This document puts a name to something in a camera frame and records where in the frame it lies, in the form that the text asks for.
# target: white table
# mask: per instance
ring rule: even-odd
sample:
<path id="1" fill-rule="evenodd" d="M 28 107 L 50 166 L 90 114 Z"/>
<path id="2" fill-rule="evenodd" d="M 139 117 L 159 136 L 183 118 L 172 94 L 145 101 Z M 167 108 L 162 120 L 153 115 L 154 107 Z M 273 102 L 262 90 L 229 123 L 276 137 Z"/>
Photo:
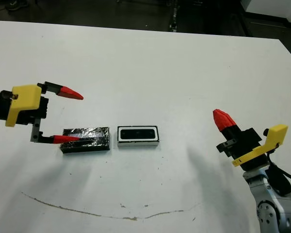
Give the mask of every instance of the white table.
<path id="1" fill-rule="evenodd" d="M 47 94 L 44 135 L 109 126 L 111 150 L 63 156 L 0 121 L 0 233 L 259 232 L 243 171 L 216 149 L 216 108 L 261 136 L 288 124 L 272 158 L 291 173 L 278 40 L 0 22 L 0 89 L 44 81 L 84 96 Z M 157 125 L 160 144 L 119 149 L 119 125 Z"/>

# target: black foil-wrapped block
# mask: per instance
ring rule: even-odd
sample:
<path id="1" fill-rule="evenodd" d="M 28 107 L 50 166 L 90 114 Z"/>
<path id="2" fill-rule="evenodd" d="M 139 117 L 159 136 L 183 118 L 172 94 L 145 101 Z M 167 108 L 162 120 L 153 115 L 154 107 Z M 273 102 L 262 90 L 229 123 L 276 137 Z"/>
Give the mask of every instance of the black foil-wrapped block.
<path id="1" fill-rule="evenodd" d="M 109 150 L 109 127 L 64 129 L 63 135 L 79 137 L 78 141 L 62 143 L 63 153 Z"/>

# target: yellow bracket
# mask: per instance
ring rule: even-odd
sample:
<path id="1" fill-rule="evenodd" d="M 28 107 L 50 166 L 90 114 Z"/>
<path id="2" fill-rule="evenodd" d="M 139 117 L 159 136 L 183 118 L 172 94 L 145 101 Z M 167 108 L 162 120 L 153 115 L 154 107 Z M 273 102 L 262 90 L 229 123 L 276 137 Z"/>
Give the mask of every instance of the yellow bracket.
<path id="1" fill-rule="evenodd" d="M 239 166 L 249 160 L 252 160 L 260 155 L 263 155 L 270 150 L 277 148 L 277 144 L 282 145 L 288 130 L 287 125 L 276 125 L 268 130 L 267 138 L 263 146 L 255 147 L 251 152 L 235 159 L 234 166 Z"/>
<path id="2" fill-rule="evenodd" d="M 14 86 L 12 93 L 17 99 L 12 100 L 5 126 L 14 127 L 18 113 L 24 110 L 38 109 L 40 105 L 41 88 L 37 85 Z"/>

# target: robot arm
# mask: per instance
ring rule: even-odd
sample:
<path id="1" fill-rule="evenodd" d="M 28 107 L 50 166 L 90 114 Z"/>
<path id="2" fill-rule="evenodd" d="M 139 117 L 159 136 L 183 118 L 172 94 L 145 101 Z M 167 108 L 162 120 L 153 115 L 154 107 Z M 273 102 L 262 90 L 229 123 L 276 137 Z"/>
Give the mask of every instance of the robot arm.
<path id="1" fill-rule="evenodd" d="M 42 136 L 40 131 L 41 119 L 47 116 L 49 100 L 41 94 L 47 91 L 70 99 L 82 100 L 83 97 L 68 87 L 45 82 L 37 85 L 14 86 L 12 91 L 0 92 L 0 120 L 5 120 L 5 126 L 14 127 L 15 124 L 32 124 L 32 142 L 63 143 L 76 141 L 78 137 L 54 135 Z"/>
<path id="2" fill-rule="evenodd" d="M 278 125 L 265 130 L 267 138 L 261 146 L 261 138 L 253 128 L 241 131 L 228 114 L 218 109 L 213 111 L 213 118 L 227 139 L 217 149 L 245 171 L 243 177 L 256 200 L 261 233 L 291 233 L 291 184 L 286 178 L 291 175 L 269 158 L 283 143 L 288 127 Z"/>

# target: brown stain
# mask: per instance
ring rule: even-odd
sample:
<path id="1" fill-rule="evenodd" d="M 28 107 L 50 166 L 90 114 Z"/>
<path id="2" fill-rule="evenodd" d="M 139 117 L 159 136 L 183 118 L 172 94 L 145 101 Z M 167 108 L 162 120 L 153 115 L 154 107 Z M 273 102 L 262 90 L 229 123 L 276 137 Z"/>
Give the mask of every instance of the brown stain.
<path id="1" fill-rule="evenodd" d="M 57 209 L 61 209 L 61 210 L 66 210 L 66 211 L 72 211 L 72 212 L 76 212 L 76 213 L 80 213 L 80 214 L 86 214 L 86 215 L 91 215 L 91 216 L 95 216 L 95 217 L 104 217 L 104 218 L 112 218 L 112 219 L 125 219 L 125 220 L 131 220 L 131 221 L 137 221 L 138 219 L 148 219 L 148 218 L 151 218 L 151 217 L 155 217 L 155 216 L 159 216 L 159 215 L 166 215 L 166 214 L 171 214 L 171 213 L 177 213 L 177 212 L 185 212 L 185 211 L 190 211 L 191 209 L 195 208 L 196 206 L 198 206 L 200 203 L 198 204 L 195 204 L 194 206 L 192 206 L 190 209 L 188 210 L 173 210 L 173 211 L 167 211 L 167 212 L 160 212 L 160 213 L 157 213 L 157 214 L 154 214 L 154 215 L 150 215 L 148 217 L 116 217 L 116 216 L 105 216 L 105 215 L 99 215 L 99 214 L 94 214 L 94 213 L 90 213 L 90 212 L 86 212 L 86 211 L 81 211 L 81 210 L 75 210 L 75 209 L 70 209 L 70 208 L 67 208 L 67 207 L 63 207 L 63 206 L 58 206 L 58 205 L 54 205 L 54 204 L 51 204 L 51 203 L 47 203 L 47 202 L 44 202 L 42 200 L 39 200 L 37 198 L 34 198 L 32 196 L 29 196 L 27 195 L 26 193 L 24 192 L 21 192 L 24 196 L 34 200 L 34 201 L 37 201 L 38 203 L 41 203 L 41 204 L 44 204 L 44 205 L 47 205 L 49 207 L 54 207 L 54 208 L 57 208 Z"/>
<path id="2" fill-rule="evenodd" d="M 145 217 L 145 219 L 148 219 L 148 218 L 151 218 L 151 217 L 155 217 L 155 216 L 158 216 L 158 215 L 165 215 L 165 214 L 171 214 L 171 213 L 176 213 L 176 212 L 184 212 L 184 210 L 174 210 L 174 211 L 160 212 L 160 213 L 151 215 L 149 217 Z"/>
<path id="3" fill-rule="evenodd" d="M 137 221 L 138 217 L 123 217 L 122 219 Z"/>

